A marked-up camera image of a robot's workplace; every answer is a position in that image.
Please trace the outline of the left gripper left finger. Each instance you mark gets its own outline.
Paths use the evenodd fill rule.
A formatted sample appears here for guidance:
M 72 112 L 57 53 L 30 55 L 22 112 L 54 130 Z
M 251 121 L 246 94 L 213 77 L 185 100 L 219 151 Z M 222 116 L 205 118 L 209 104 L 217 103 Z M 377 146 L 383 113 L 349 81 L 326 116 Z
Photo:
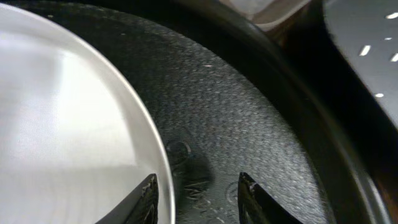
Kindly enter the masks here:
M 159 186 L 149 174 L 130 194 L 96 224 L 157 224 Z

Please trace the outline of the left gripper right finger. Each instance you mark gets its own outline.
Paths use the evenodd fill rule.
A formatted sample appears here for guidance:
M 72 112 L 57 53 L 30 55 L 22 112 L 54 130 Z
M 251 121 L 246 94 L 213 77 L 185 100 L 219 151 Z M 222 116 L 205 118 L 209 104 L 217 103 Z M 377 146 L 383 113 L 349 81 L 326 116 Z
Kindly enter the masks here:
M 302 224 L 245 172 L 239 174 L 238 209 L 240 224 Z

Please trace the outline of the grey round plate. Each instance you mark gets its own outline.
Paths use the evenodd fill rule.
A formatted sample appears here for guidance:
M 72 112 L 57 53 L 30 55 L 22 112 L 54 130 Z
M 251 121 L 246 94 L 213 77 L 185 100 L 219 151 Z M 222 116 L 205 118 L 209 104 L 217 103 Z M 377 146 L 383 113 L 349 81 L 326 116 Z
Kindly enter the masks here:
M 1 222 L 175 222 L 169 162 L 129 82 L 79 36 L 1 5 Z

